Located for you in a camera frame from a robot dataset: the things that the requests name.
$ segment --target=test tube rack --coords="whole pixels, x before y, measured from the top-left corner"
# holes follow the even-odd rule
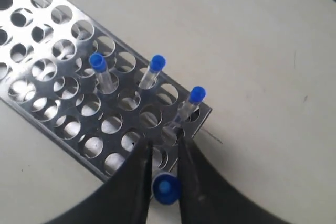
[[[90,68],[96,51],[112,94]],[[0,0],[0,55],[1,99],[103,181],[142,137],[154,140],[156,170],[170,171],[179,136],[193,137],[211,112],[202,103],[178,136],[165,135],[189,92],[165,73],[138,92],[149,62],[67,0]]]

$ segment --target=white table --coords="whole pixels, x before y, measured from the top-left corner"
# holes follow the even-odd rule
[[[70,1],[142,55],[165,55],[185,87],[207,88],[214,111],[196,141],[237,189],[294,223],[336,222],[334,1]],[[101,185],[0,109],[1,223],[45,221]],[[148,223],[179,222],[177,205],[150,209]]]

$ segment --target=scratch on surface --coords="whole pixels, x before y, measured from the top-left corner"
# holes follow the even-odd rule
[[[213,134],[211,134],[209,131],[207,131],[206,129],[202,129],[203,131],[205,131],[205,133],[207,133],[210,137],[212,137],[214,140],[216,140],[217,142],[220,142],[221,144],[223,144],[223,142],[219,139],[219,138],[217,138],[217,137],[215,137]]]
[[[296,50],[294,51],[294,69],[296,67]]]

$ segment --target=blue test tube cap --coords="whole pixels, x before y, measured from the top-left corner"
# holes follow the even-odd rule
[[[165,65],[166,60],[161,55],[155,55],[149,63],[149,67],[153,72],[161,71]]]
[[[201,103],[205,98],[206,91],[201,86],[196,86],[190,92],[189,101],[190,103]]]
[[[152,189],[155,199],[163,205],[171,205],[181,196],[180,181],[170,173],[157,175],[153,180]]]
[[[107,64],[102,54],[95,52],[93,55],[90,56],[89,62],[96,72],[103,73],[106,71]]]

